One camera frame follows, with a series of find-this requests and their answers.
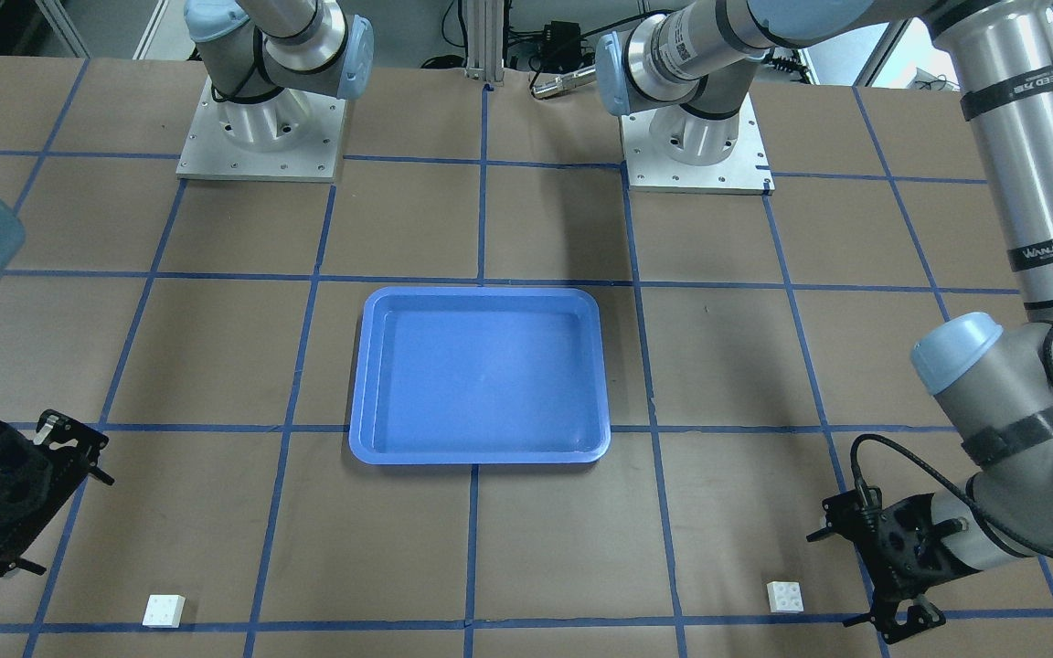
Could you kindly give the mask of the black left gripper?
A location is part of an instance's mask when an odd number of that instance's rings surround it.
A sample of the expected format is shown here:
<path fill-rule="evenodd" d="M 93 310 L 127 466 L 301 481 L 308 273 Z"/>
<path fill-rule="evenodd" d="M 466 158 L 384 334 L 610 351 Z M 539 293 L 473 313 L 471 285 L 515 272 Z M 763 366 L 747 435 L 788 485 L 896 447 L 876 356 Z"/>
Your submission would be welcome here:
<path fill-rule="evenodd" d="M 808 534 L 808 541 L 845 538 L 872 582 L 870 607 L 847 618 L 845 626 L 872 624 L 881 640 L 893 645 L 947 623 L 943 611 L 928 599 L 929 590 L 968 578 L 976 570 L 943 543 L 948 535 L 961 532 L 962 522 L 933 521 L 931 503 L 927 493 L 883 507 L 875 486 L 857 486 L 824 499 L 823 527 Z"/>

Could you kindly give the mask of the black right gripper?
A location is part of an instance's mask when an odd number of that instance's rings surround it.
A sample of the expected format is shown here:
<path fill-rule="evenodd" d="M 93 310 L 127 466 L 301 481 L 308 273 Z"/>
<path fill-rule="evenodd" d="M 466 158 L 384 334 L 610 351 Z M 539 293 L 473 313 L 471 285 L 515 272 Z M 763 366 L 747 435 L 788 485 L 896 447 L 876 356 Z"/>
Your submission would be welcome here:
<path fill-rule="evenodd" d="M 110 437 L 54 408 L 27 437 L 0 420 L 0 580 L 48 571 L 27 551 L 87 479 L 114 484 L 101 468 Z"/>

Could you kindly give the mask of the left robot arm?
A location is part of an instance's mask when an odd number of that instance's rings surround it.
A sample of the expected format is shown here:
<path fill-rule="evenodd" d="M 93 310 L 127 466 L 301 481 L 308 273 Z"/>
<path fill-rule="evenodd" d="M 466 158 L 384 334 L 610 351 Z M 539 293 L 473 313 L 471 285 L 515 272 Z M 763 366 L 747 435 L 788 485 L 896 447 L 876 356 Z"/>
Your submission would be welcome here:
<path fill-rule="evenodd" d="M 758 615 L 768 580 L 815 611 L 867 599 L 840 536 L 810 543 L 854 470 L 886 504 L 960 511 L 896 428 L 1004 524 L 1053 549 L 1053 438 L 978 468 L 952 440 L 1045 419 L 1040 342 L 1053 263 L 1011 273 L 1011 236 L 1045 245 L 1053 159 L 1041 128 L 990 136 L 949 93 L 755 91 L 768 196 L 632 190 L 654 421 L 678 609 Z M 970 145 L 985 136 L 985 155 Z"/>

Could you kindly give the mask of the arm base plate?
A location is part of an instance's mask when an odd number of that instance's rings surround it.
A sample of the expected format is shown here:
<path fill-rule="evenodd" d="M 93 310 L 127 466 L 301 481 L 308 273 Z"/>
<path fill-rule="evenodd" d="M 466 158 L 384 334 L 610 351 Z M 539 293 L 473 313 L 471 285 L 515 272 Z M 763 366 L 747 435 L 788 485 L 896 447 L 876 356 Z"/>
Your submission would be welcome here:
<path fill-rule="evenodd" d="M 347 107 L 346 100 L 300 89 L 252 105 L 218 101 L 205 80 L 175 173 L 205 182 L 332 184 Z"/>
<path fill-rule="evenodd" d="M 720 121 L 681 107 L 625 115 L 620 136 L 631 190 L 732 196 L 776 191 L 750 95 L 737 115 Z"/>

